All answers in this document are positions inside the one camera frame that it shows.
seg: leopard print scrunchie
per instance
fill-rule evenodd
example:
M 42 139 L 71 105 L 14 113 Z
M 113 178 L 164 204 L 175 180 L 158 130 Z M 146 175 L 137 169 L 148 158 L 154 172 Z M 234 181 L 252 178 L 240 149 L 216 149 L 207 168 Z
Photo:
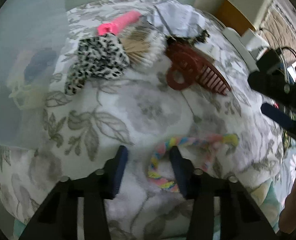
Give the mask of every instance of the leopard print scrunchie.
M 129 66 L 129 58 L 118 37 L 111 33 L 81 39 L 77 50 L 78 60 L 68 71 L 66 95 L 74 95 L 83 88 L 90 76 L 117 79 Z

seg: translucent plastic container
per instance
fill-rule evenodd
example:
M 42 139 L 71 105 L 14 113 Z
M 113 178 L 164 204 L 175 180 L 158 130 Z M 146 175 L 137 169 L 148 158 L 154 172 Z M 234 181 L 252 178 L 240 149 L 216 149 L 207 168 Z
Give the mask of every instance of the translucent plastic container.
M 64 0 L 0 9 L 0 144 L 36 147 L 50 78 L 68 34 Z

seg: pink hair curler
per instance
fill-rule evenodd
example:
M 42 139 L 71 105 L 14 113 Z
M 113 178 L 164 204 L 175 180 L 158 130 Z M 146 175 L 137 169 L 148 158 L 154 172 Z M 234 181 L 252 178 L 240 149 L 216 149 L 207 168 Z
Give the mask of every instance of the pink hair curler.
M 117 35 L 120 33 L 127 25 L 130 23 L 135 23 L 139 20 L 139 17 L 141 16 L 140 12 L 137 11 L 130 11 L 128 13 L 125 13 L 122 16 L 117 17 L 110 23 L 103 23 L 98 26 L 98 34 L 104 35 L 106 33 L 112 33 Z

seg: screw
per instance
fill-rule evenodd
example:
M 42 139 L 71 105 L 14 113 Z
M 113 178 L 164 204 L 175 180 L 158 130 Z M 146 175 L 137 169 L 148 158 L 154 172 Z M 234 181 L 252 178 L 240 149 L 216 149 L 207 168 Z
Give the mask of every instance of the screw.
M 60 181 L 61 182 L 66 182 L 66 181 L 68 181 L 69 180 L 69 177 L 68 176 L 62 176 L 61 178 L 60 178 Z
M 95 174 L 98 176 L 104 175 L 104 173 L 105 173 L 104 169 L 98 169 L 95 171 Z
M 194 171 L 193 171 L 193 174 L 195 174 L 195 175 L 202 175 L 204 172 L 202 171 L 202 169 L 195 169 Z
M 229 181 L 232 183 L 236 183 L 236 182 L 238 182 L 238 179 L 235 176 L 231 176 L 231 177 L 229 177 Z
M 286 94 L 288 94 L 288 93 L 290 92 L 290 86 L 289 86 L 288 84 L 286 84 L 286 85 L 284 86 L 284 92 L 285 92 Z

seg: multicolored twisted rope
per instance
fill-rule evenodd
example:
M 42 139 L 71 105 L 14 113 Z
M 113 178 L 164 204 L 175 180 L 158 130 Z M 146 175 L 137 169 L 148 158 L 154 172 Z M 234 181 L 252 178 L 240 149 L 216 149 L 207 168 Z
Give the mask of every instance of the multicolored twisted rope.
M 158 187 L 165 189 L 170 192 L 179 192 L 178 185 L 176 182 L 168 180 L 158 174 L 158 162 L 167 151 L 169 151 L 173 146 L 199 146 L 207 150 L 206 159 L 201 169 L 207 171 L 211 166 L 214 156 L 209 150 L 209 146 L 213 143 L 221 142 L 226 144 L 232 144 L 234 146 L 238 145 L 238 136 L 236 134 L 212 134 L 205 139 L 199 139 L 194 137 L 172 137 L 169 141 L 159 144 L 150 159 L 150 165 L 148 167 L 148 178 L 149 180 L 158 185 Z

